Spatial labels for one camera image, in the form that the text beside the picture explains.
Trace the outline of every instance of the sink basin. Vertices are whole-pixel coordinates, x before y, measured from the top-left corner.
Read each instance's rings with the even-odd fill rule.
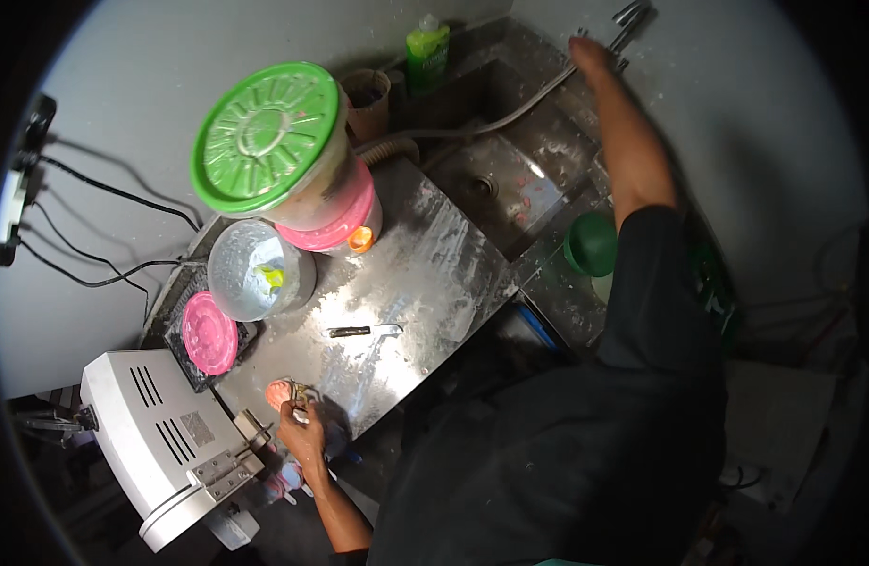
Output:
[[[503,118],[541,85],[494,59],[414,100],[415,127],[464,129]],[[586,187],[598,145],[549,95],[509,126],[422,146],[422,170],[508,261],[535,242]]]

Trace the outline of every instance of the sink drain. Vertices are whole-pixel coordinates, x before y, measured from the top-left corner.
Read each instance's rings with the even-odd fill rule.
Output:
[[[466,191],[477,198],[497,197],[497,185],[487,176],[474,176],[466,186]]]

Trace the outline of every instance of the white machine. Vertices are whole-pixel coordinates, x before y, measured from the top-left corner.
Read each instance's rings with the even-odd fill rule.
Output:
[[[102,354],[83,370],[80,397],[152,551],[263,468],[214,394],[193,393],[169,350]]]

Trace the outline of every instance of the person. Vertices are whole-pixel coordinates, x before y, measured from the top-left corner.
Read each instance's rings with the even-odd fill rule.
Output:
[[[405,449],[374,533],[309,424],[282,410],[332,563],[678,564],[723,465],[720,337],[697,303],[667,157],[596,42],[569,41],[594,91],[618,257],[597,359],[458,387]]]

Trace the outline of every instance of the forearm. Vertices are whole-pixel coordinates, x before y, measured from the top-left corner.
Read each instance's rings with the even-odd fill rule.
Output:
[[[677,192],[655,130],[610,69],[592,70],[588,79],[598,104],[617,230],[620,231],[627,216],[640,208],[651,205],[675,208]]]
[[[371,526],[359,507],[327,472],[327,467],[321,463],[314,469],[303,471],[306,483],[315,494],[315,505],[334,551],[369,548],[372,543]]]

